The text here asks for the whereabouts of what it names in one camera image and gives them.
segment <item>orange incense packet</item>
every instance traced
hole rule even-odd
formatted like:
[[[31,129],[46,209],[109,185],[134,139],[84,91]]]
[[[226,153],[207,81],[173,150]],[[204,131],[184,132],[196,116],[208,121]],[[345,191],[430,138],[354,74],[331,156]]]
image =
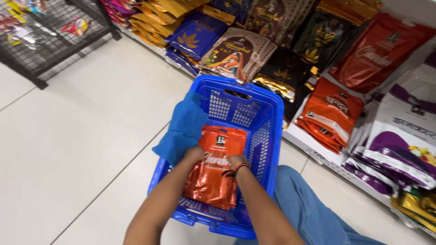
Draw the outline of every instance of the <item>orange incense packet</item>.
[[[204,126],[198,144],[204,159],[195,164],[186,180],[182,196],[217,208],[236,207],[236,180],[221,174],[232,167],[227,158],[244,153],[247,133],[242,129]]]
[[[341,147],[347,147],[362,109],[359,97],[321,78],[295,123],[339,153]]]

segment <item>blue jeans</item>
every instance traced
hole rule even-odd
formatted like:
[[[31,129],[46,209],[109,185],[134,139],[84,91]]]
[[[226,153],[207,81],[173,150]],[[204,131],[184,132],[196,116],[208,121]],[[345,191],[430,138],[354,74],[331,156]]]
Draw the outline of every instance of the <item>blue jeans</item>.
[[[274,201],[307,245],[382,245],[357,233],[327,208],[300,173],[281,165],[277,171]],[[237,239],[235,245],[256,245],[257,240]]]

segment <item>blue packet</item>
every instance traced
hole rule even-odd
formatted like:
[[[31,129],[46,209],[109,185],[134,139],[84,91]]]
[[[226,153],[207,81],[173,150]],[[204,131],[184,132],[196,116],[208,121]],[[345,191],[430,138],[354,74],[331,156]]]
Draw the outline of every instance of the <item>blue packet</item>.
[[[200,60],[227,29],[227,24],[202,12],[193,12],[165,39],[195,60]]]
[[[190,62],[186,57],[184,57],[179,50],[175,48],[167,49],[167,57],[177,64],[181,65],[187,71],[189,71],[192,75],[197,76],[200,69],[198,69],[195,64]]]
[[[209,5],[236,16],[235,22],[243,26],[252,2],[252,0],[211,0]]]

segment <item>woman illustration on packet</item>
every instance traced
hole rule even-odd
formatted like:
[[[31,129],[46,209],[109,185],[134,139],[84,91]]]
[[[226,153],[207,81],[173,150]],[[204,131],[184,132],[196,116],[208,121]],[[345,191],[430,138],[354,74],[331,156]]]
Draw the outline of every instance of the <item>woman illustration on packet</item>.
[[[234,52],[233,54],[227,56],[221,62],[209,65],[228,74],[232,74],[236,79],[245,81],[245,76],[242,73],[242,68],[244,65],[244,56],[241,52]]]

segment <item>blue plastic basket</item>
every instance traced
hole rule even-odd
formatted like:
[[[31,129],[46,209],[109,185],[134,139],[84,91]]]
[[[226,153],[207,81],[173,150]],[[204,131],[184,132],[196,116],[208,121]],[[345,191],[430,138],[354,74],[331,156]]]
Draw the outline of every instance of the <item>blue plastic basket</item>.
[[[272,197],[282,137],[282,99],[255,85],[246,84],[242,87],[234,79],[212,75],[196,78],[189,91],[208,98],[200,105],[209,114],[207,125],[233,127],[247,132],[244,155],[252,165],[251,171]],[[159,159],[148,193],[170,171],[169,163],[165,159]],[[237,206],[229,211],[180,197],[172,218],[191,226],[195,222],[208,225],[209,231],[214,233],[256,239],[239,190]]]

